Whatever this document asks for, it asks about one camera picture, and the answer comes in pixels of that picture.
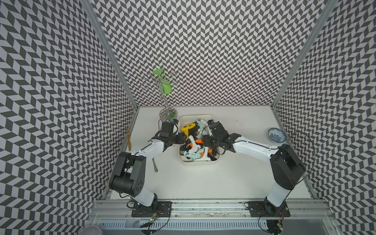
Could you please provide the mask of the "mint green glue gun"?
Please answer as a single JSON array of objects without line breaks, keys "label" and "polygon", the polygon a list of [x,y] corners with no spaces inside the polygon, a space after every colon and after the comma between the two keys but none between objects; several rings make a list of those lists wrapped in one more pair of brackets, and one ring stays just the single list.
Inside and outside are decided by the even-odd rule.
[{"label": "mint green glue gun", "polygon": [[201,119],[201,118],[198,118],[197,119],[197,124],[199,126],[199,134],[200,136],[204,136],[204,135],[208,135],[209,134],[209,126],[208,126],[208,123]]}]

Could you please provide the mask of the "yellow glue gun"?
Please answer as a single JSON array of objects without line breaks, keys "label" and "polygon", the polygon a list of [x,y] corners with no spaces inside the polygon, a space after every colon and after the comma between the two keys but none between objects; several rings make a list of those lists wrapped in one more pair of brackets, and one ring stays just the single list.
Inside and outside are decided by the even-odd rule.
[{"label": "yellow glue gun", "polygon": [[189,131],[193,128],[196,127],[196,122],[193,122],[193,123],[190,123],[190,124],[186,124],[184,126],[181,127],[181,132],[184,133],[186,135],[186,140],[189,139]]}]

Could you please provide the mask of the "white orange glue gun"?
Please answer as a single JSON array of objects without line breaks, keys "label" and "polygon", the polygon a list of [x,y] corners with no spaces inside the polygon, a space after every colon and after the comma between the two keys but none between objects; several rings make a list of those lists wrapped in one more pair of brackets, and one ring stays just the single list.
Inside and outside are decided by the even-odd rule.
[{"label": "white orange glue gun", "polygon": [[212,154],[212,149],[210,149],[209,147],[204,147],[200,150],[198,150],[196,153],[194,154],[187,154],[187,158],[189,158],[190,160],[193,160],[195,162],[197,161],[211,161],[211,156]]}]

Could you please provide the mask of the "white plastic storage box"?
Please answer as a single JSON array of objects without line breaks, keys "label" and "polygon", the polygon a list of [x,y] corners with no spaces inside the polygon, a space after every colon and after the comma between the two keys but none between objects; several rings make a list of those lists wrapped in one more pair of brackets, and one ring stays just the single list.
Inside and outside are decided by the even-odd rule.
[{"label": "white plastic storage box", "polygon": [[179,147],[179,159],[184,165],[213,165],[220,158],[219,149],[209,144],[212,115],[186,115],[179,119],[179,131],[186,140]]}]

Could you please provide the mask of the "small white glue gun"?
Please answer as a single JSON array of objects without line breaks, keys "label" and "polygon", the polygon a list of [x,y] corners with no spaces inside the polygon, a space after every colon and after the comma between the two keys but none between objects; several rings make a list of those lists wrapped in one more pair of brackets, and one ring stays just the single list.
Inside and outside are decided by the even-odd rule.
[{"label": "small white glue gun", "polygon": [[200,145],[196,144],[193,136],[189,136],[189,140],[191,141],[191,143],[189,144],[189,146],[191,147],[191,149],[188,151],[189,153],[196,153],[201,149]]}]

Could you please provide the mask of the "mint glue gun front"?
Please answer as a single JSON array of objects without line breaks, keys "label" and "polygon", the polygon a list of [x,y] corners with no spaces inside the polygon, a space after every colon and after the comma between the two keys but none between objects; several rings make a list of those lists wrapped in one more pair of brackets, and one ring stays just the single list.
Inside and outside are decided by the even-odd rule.
[{"label": "mint glue gun front", "polygon": [[196,160],[202,158],[202,156],[204,155],[204,152],[202,152],[202,151],[198,151],[198,152],[196,152],[196,153],[189,153],[189,152],[185,151],[185,152],[183,153],[183,155],[184,155],[185,157],[187,157],[189,160],[196,161]]}]

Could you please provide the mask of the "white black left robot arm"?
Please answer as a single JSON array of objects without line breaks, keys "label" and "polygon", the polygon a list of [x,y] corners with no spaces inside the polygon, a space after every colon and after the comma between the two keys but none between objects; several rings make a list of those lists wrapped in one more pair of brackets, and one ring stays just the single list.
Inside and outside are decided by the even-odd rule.
[{"label": "white black left robot arm", "polygon": [[170,146],[185,143],[186,134],[178,132],[178,124],[177,119],[163,121],[159,131],[145,146],[120,153],[110,177],[109,189],[129,195],[144,207],[153,207],[157,196],[145,187],[146,164]]}]

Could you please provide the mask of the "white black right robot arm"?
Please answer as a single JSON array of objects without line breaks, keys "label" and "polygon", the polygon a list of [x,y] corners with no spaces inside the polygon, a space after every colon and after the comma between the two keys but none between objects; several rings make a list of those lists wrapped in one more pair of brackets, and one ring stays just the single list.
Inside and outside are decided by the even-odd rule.
[{"label": "white black right robot arm", "polygon": [[229,134],[223,125],[209,120],[211,134],[205,136],[203,143],[225,152],[246,154],[270,163],[274,181],[269,194],[260,206],[261,213],[276,216],[287,207],[286,198],[300,183],[306,168],[290,145],[268,146],[253,142],[240,134]]}]

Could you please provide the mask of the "metal file tool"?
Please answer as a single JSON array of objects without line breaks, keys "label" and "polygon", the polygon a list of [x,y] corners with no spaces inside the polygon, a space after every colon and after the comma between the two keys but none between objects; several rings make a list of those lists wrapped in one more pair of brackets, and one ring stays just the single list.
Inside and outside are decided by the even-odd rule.
[{"label": "metal file tool", "polygon": [[152,162],[153,162],[154,172],[157,173],[158,168],[157,168],[157,165],[156,165],[156,162],[155,162],[155,158],[152,159]]}]

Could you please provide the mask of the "silver stand green leaves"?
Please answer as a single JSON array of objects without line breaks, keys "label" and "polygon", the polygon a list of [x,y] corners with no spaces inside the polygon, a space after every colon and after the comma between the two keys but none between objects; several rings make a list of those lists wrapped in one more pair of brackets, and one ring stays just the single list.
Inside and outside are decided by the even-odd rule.
[{"label": "silver stand green leaves", "polygon": [[155,69],[152,73],[145,74],[142,77],[144,89],[154,86],[161,98],[163,109],[159,113],[162,121],[171,121],[177,118],[178,112],[175,108],[168,104],[167,96],[173,91],[173,86],[176,84],[178,74],[174,71],[167,72],[163,68]]}]

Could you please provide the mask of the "blue white ceramic bowl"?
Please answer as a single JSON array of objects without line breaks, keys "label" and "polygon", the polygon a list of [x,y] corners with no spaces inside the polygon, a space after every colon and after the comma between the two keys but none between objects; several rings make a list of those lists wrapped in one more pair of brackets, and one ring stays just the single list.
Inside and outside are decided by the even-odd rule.
[{"label": "blue white ceramic bowl", "polygon": [[278,144],[283,144],[287,141],[286,133],[279,128],[275,128],[275,127],[270,128],[267,131],[267,136],[271,141],[278,143]]}]

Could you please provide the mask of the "wooden stick at wall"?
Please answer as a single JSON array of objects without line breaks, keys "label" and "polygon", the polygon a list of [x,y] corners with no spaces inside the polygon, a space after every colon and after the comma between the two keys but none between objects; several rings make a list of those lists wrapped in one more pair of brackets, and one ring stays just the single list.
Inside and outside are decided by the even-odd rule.
[{"label": "wooden stick at wall", "polygon": [[132,144],[131,144],[131,133],[130,133],[129,127],[127,127],[127,129],[126,129],[126,136],[127,136],[127,149],[128,149],[128,151],[131,151]]}]

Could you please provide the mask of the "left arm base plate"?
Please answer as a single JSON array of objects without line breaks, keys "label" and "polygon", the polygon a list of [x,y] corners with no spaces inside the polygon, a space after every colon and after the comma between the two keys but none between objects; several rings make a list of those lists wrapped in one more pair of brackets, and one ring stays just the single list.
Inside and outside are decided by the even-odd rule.
[{"label": "left arm base plate", "polygon": [[140,218],[152,218],[152,216],[156,214],[158,218],[170,217],[171,208],[171,201],[161,201],[153,203],[150,207],[135,203],[132,208],[131,216]]}]

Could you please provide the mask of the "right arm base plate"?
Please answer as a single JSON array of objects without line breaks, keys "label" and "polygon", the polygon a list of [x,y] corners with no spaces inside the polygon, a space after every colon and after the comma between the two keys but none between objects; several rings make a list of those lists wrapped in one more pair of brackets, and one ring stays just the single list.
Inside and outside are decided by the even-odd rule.
[{"label": "right arm base plate", "polygon": [[275,207],[268,201],[249,201],[246,203],[251,217],[291,217],[287,202]]}]

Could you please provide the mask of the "aluminium front rail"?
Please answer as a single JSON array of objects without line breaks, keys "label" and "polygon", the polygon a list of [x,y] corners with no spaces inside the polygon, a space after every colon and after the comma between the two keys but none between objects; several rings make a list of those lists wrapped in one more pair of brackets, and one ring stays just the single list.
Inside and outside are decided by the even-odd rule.
[{"label": "aluminium front rail", "polygon": [[[258,199],[170,201],[172,219],[253,219],[262,215]],[[132,219],[133,210],[129,200],[99,200],[88,220]],[[319,199],[289,199],[280,214],[284,219],[334,219],[327,203]]]}]

